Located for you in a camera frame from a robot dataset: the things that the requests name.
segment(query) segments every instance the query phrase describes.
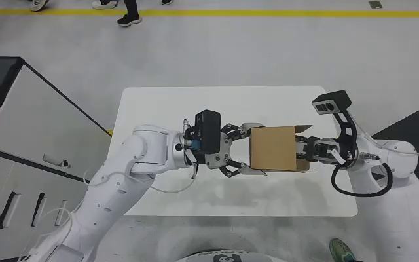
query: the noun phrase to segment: white shoe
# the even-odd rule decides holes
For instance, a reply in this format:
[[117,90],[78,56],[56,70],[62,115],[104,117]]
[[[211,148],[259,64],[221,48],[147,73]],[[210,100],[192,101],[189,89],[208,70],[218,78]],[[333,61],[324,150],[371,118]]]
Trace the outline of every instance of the white shoe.
[[114,1],[114,0],[110,0],[109,2],[107,0],[94,1],[92,3],[93,9],[96,9],[96,10],[113,9],[117,5],[118,5],[118,1]]
[[40,11],[50,0],[33,0],[29,9],[33,12]]

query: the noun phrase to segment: shoe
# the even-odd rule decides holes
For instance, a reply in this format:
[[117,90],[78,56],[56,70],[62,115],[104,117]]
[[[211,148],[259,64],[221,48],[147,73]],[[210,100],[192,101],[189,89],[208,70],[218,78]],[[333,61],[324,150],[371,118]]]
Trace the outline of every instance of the shoe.
[[123,18],[118,20],[117,23],[120,26],[127,27],[127,26],[131,26],[132,24],[139,24],[139,23],[141,23],[142,20],[143,19],[140,16],[138,16],[137,18],[131,18],[126,14],[126,15],[124,15]]
[[162,5],[170,5],[173,3],[173,0],[162,0]]
[[39,12],[50,0],[33,0],[29,8],[33,12]]
[[113,9],[116,6],[118,6],[118,1],[114,0],[100,0],[92,3],[93,9],[96,10]]
[[329,249],[334,262],[356,261],[354,253],[352,253],[349,246],[338,238],[330,240]]

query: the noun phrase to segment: white cable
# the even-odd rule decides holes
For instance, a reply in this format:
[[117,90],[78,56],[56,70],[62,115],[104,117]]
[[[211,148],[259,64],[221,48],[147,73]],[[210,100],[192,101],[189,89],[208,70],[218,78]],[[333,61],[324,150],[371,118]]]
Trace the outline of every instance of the white cable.
[[[86,173],[84,173],[84,175],[83,175],[83,181],[84,181],[84,183],[85,184],[87,184],[89,187],[97,187],[98,185],[102,185],[102,184],[104,184],[104,183],[106,183],[109,179],[107,179],[107,180],[105,180],[105,181],[103,181],[103,182],[100,182],[100,183],[97,183],[97,184],[93,184],[93,185],[90,185],[89,183],[87,183],[87,181],[86,181],[86,179],[84,178],[84,176],[85,176],[85,174]],[[176,190],[176,191],[167,191],[167,190],[163,190],[163,189],[158,189],[158,188],[156,188],[156,187],[153,187],[152,185],[147,185],[146,183],[144,183],[143,181],[141,181],[141,180],[138,180],[138,179],[136,179],[136,178],[133,178],[132,176],[130,176],[130,175],[127,175],[127,174],[125,174],[124,172],[112,172],[112,173],[110,173],[110,174],[108,174],[108,175],[106,175],[106,177],[107,178],[109,178],[109,177],[111,177],[111,176],[113,176],[113,175],[115,175],[115,174],[120,174],[120,175],[123,175],[124,177],[126,177],[126,178],[128,178],[128,179],[131,179],[131,180],[134,180],[135,182],[139,182],[139,183],[141,183],[141,184],[143,184],[145,187],[148,187],[148,188],[150,188],[150,189],[154,189],[155,191],[158,191],[158,192],[162,192],[162,193],[168,193],[168,194],[175,194],[175,193],[180,193],[180,192],[182,192],[182,191],[185,191],[186,189],[188,189],[194,182],[195,182],[195,180],[196,180],[196,176],[193,176],[193,179],[192,179],[192,182],[190,182],[185,188],[183,188],[183,189],[180,189],[180,190]]]
[[[133,159],[133,160],[131,160],[129,163],[128,163],[128,168],[127,168],[127,170],[131,170],[132,169],[132,166],[135,164],[137,162],[137,159]],[[158,189],[158,188],[156,188],[156,187],[153,187],[152,185],[147,185],[146,183],[144,183],[143,181],[141,181],[141,180],[138,180],[138,179],[136,179],[136,178],[133,178],[132,176],[130,176],[129,174],[126,174],[126,173],[124,173],[124,172],[112,172],[112,173],[110,173],[110,174],[107,174],[106,175],[106,179],[104,180],[104,181],[102,181],[102,182],[100,182],[100,183],[97,183],[97,184],[89,184],[89,183],[87,183],[87,181],[86,181],[86,173],[87,173],[87,171],[83,174],[83,182],[87,185],[87,186],[89,186],[89,187],[97,187],[98,185],[102,185],[102,184],[104,184],[104,183],[106,183],[106,182],[108,182],[109,181],[109,178],[111,177],[111,176],[113,176],[113,175],[115,175],[115,174],[121,174],[121,175],[123,175],[124,177],[126,177],[126,178],[128,178],[128,179],[131,179],[131,180],[134,180],[134,181],[136,181],[136,182],[139,182],[139,183],[142,183],[145,187],[148,187],[148,188],[150,188],[150,189],[154,189],[155,191],[158,191],[158,192],[162,192],[162,193],[168,193],[168,194],[175,194],[175,193],[180,193],[180,192],[182,192],[182,191],[185,191],[186,189],[188,189],[194,182],[195,182],[195,180],[196,180],[196,176],[193,176],[193,179],[192,179],[192,182],[190,182],[185,188],[183,188],[183,189],[180,189],[180,190],[176,190],[176,191],[167,191],[167,190],[163,190],[163,189]]]
[[[71,217],[71,212],[68,210],[68,209],[66,209],[66,208],[55,208],[55,209],[53,209],[53,210],[50,210],[49,212],[47,212],[45,215],[43,215],[39,220],[38,220],[38,224],[40,224],[41,223],[41,221],[47,216],[47,215],[49,215],[49,214],[51,214],[52,212],[55,212],[55,211],[57,211],[57,210],[63,210],[63,211],[65,211],[65,212],[67,212],[67,214],[68,214],[68,217],[69,217],[69,219],[70,219],[70,228],[69,228],[69,230],[68,230],[68,232],[67,232],[67,234],[65,235],[65,237],[63,238],[63,240],[60,242],[60,244],[58,245],[58,247],[49,255],[49,257],[52,257],[53,255],[54,255],[54,253],[57,251],[57,249],[64,243],[64,241],[67,239],[67,237],[69,236],[69,234],[70,234],[70,232],[71,232],[71,228],[73,227],[73,218]],[[22,260],[22,257],[23,257],[23,255],[24,255],[24,252],[25,252],[25,250],[26,250],[26,248],[29,246],[29,244],[30,244],[30,242],[31,242],[31,240],[32,240],[32,238],[33,238],[33,236],[34,236],[34,234],[36,233],[36,229],[34,230],[34,232],[32,233],[32,235],[30,236],[30,238],[29,238],[29,240],[28,240],[28,242],[27,242],[27,244],[26,244],[26,246],[25,246],[25,248],[23,249],[23,251],[22,251],[22,253],[19,255],[19,259],[18,259],[18,262],[21,262],[21,261],[23,261]],[[42,234],[41,236],[39,236],[39,238],[38,238],[38,240],[37,240],[37,244],[38,244],[38,242],[39,242],[39,239],[40,239],[40,237],[42,237],[42,236],[48,236],[48,235],[50,235],[50,234],[52,234],[52,233],[48,233],[48,234]]]
[[366,131],[364,131],[363,129],[362,129],[362,127],[360,126],[360,125],[358,125],[358,123],[355,121],[355,119],[354,119],[354,117],[351,115],[351,113],[349,113],[349,116],[351,116],[351,118],[352,118],[352,120],[354,121],[354,123],[355,123],[355,125],[361,130],[361,132],[362,132],[362,134],[364,134],[365,135],[365,138],[368,140],[368,141],[370,141],[371,143],[373,143],[377,148],[379,148],[379,149],[385,149],[385,150],[388,150],[388,151],[391,151],[391,152],[395,152],[395,153],[399,153],[399,154],[404,154],[404,155],[419,155],[419,153],[418,152],[405,152],[405,151],[399,151],[399,150],[395,150],[395,149],[392,149],[392,148],[390,148],[390,147],[385,147],[385,146],[383,146],[383,145],[380,145],[379,143],[377,143],[375,140],[374,140],[374,138],[370,135],[370,134],[368,134],[368,133],[366,133]]

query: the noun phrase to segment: green shoe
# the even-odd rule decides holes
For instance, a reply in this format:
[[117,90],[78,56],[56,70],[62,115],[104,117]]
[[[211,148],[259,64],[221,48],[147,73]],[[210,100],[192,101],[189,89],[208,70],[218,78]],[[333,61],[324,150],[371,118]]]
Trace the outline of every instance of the green shoe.
[[338,238],[330,240],[329,249],[335,262],[350,262],[356,260],[354,253],[352,253],[349,246]]

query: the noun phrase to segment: yellow floor line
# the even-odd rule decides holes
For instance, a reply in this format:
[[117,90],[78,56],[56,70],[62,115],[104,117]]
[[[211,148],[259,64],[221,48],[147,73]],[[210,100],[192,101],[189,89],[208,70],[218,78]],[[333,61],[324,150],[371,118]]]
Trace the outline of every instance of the yellow floor line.
[[[31,12],[28,9],[0,9],[2,16],[122,16],[122,9],[46,9]],[[142,16],[271,16],[271,17],[347,17],[347,18],[417,18],[419,11],[384,10],[141,10]]]

